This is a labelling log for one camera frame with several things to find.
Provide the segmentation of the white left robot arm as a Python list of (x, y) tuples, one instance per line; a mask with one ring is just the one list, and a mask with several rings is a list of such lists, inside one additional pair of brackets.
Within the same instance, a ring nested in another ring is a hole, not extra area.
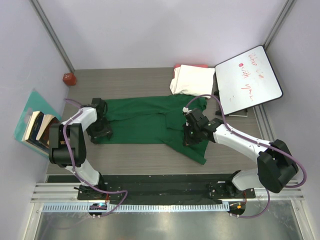
[(100, 172), (87, 160), (84, 132), (90, 141), (97, 143), (99, 138), (109, 140), (113, 136), (110, 122), (106, 118), (108, 104), (101, 98), (93, 98), (90, 104), (80, 104), (72, 99), (78, 111), (62, 123), (54, 123), (49, 129), (49, 161), (71, 172), (80, 186), (80, 194), (97, 200), (107, 194), (105, 181)]

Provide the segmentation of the green t shirt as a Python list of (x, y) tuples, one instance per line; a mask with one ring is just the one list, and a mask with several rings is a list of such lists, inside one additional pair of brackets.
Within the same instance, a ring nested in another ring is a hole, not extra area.
[(183, 107), (204, 111), (207, 101), (190, 95), (150, 96), (106, 100), (105, 117), (111, 137), (98, 137), (95, 144), (165, 144), (191, 160), (204, 165), (208, 141), (184, 146)]

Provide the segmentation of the white dry-erase board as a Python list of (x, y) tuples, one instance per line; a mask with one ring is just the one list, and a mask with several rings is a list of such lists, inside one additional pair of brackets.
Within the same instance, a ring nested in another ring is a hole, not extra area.
[(280, 99), (284, 94), (262, 45), (216, 65), (215, 77), (225, 116)]

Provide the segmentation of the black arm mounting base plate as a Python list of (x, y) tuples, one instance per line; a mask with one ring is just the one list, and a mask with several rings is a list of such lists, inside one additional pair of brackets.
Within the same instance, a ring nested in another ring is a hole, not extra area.
[(48, 183), (74, 183), (78, 200), (109, 200), (118, 203), (127, 190), (125, 204), (182, 205), (202, 204), (220, 199), (254, 199), (253, 188), (244, 191), (231, 185), (232, 174), (104, 175), (101, 193), (83, 186), (73, 175), (50, 175)]

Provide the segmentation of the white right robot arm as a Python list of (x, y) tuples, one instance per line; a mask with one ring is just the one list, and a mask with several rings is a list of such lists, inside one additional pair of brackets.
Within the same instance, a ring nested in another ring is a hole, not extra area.
[(235, 171), (225, 181), (230, 197), (236, 198), (245, 190), (262, 187), (277, 194), (298, 173), (298, 165), (290, 158), (291, 153), (283, 141), (269, 142), (237, 132), (219, 118), (209, 120), (198, 108), (184, 107), (182, 112), (186, 118), (183, 125), (185, 146), (210, 141), (234, 149), (256, 164), (251, 170)]

